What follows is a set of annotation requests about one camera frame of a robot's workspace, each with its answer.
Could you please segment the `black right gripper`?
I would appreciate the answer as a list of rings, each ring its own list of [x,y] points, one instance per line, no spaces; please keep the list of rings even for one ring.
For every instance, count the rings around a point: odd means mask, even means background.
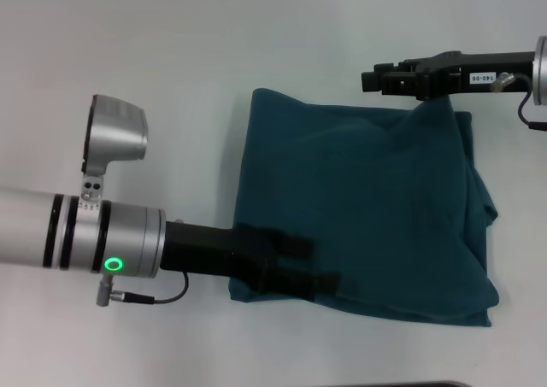
[[[420,101],[453,94],[486,93],[501,73],[532,77],[534,53],[464,54],[445,51],[423,60],[379,63],[362,73],[362,91]]]

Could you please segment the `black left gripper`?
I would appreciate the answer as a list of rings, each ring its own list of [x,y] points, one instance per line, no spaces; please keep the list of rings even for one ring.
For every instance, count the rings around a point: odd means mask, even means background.
[[[238,279],[260,295],[315,300],[334,295],[342,275],[315,271],[309,260],[313,252],[310,240],[279,229],[248,224],[220,229],[169,221],[160,268]]]

